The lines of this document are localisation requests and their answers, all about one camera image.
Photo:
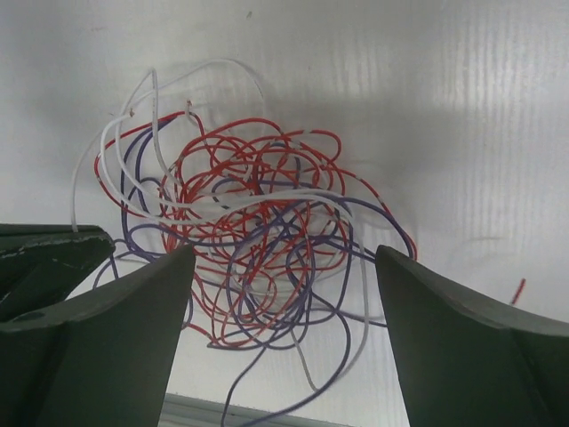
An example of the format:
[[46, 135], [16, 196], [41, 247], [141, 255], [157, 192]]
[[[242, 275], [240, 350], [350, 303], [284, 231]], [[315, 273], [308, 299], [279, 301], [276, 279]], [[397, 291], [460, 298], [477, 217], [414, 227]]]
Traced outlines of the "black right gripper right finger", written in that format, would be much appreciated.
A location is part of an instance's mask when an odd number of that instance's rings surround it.
[[381, 303], [412, 426], [566, 426], [568, 325], [498, 302], [388, 246]]

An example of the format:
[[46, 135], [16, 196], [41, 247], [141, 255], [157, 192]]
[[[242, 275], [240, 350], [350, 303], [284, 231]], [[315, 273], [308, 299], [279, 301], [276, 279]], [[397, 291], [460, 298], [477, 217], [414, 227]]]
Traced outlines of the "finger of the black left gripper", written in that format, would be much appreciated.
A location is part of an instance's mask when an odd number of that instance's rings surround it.
[[64, 301], [114, 252], [94, 225], [1, 225], [1, 319]]

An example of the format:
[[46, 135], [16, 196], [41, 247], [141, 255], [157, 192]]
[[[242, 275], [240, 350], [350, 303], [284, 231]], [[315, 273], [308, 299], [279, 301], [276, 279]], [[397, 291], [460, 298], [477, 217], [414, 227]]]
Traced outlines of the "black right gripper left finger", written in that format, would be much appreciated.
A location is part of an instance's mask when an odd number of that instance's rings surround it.
[[4, 426], [155, 426], [196, 257], [183, 246], [1, 325]]

